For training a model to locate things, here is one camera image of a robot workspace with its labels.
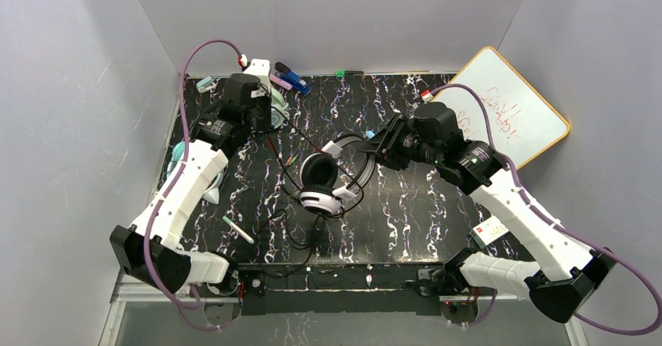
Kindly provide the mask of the teal cat ear headphones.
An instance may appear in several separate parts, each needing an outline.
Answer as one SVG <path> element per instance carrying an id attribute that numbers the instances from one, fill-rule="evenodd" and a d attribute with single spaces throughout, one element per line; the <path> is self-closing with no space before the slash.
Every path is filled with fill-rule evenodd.
<path id="1" fill-rule="evenodd" d="M 221 150 L 213 149 L 202 139 L 188 145 L 185 141 L 176 144 L 168 167 L 169 174 L 163 184 L 164 189 L 169 189 L 164 198 L 195 207 L 215 178 L 227 167 L 228 161 Z"/>

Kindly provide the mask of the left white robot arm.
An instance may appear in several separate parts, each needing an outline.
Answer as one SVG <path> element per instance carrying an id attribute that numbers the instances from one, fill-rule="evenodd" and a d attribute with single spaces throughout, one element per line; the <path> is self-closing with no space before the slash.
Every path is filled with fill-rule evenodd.
<path id="1" fill-rule="evenodd" d="M 186 284 L 220 284 L 231 273 L 227 257 L 178 249 L 198 202 L 230 158 L 254 132 L 271 127 L 271 98 L 260 78 L 234 73 L 210 112 L 200 115 L 184 142 L 185 152 L 157 195 L 128 227 L 109 237 L 124 273 L 175 294 Z"/>

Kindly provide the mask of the mint green gaming headphones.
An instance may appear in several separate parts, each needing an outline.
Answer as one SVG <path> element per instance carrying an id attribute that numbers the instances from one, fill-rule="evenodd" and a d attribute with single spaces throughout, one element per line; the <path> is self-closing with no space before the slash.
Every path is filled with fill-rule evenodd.
<path id="1" fill-rule="evenodd" d="M 273 130 L 279 129 L 288 119 L 289 112 L 287 108 L 289 104 L 286 102 L 283 95 L 274 87 L 270 88 L 271 98 L 271 128 Z"/>

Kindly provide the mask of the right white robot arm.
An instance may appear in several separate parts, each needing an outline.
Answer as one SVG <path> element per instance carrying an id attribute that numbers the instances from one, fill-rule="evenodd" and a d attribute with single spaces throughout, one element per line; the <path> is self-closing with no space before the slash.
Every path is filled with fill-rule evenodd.
<path id="1" fill-rule="evenodd" d="M 525 201 L 504 155 L 484 141 L 464 138 L 453 110 L 441 102 L 396 114 L 359 151 L 378 164 L 403 170 L 409 162 L 432 165 L 448 183 L 485 207 L 534 258 L 531 262 L 489 256 L 464 248 L 430 281 L 443 289 L 491 287 L 529 299 L 546 317 L 566 323 L 613 269 L 613 259 L 543 220 Z"/>

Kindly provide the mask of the black and white headphones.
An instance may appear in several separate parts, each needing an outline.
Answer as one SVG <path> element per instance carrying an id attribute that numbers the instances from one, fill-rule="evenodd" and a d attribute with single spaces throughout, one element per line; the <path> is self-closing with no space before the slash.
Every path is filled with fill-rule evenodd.
<path id="1" fill-rule="evenodd" d="M 286 193 L 289 199 L 294 200 L 304 210 L 315 215 L 315 220 L 308 233 L 308 239 L 297 241 L 292 236 L 288 224 L 287 207 L 275 210 L 268 219 L 260 224 L 257 231 L 257 234 L 260 234 L 274 219 L 282 216 L 283 229 L 294 244 L 294 248 L 307 251 L 308 256 L 302 263 L 285 273 L 270 271 L 259 262 L 258 266 L 261 273 L 271 278 L 284 279 L 302 270 L 313 256 L 313 253 L 319 248 L 326 224 L 334 219 L 343 218 L 344 214 L 348 212 L 343 203 L 354 201 L 358 205 L 362 201 L 364 187 L 372 178 L 372 173 L 376 168 L 375 160 L 366 156 L 359 173 L 352 176 L 338 164 L 336 158 L 347 146 L 363 142 L 363 140 L 357 134 L 342 134 L 338 138 L 329 141 L 323 148 L 311 144 L 315 152 L 301 163 L 300 179 L 291 181 L 299 190 L 299 195 L 294 196 L 290 192 Z"/>

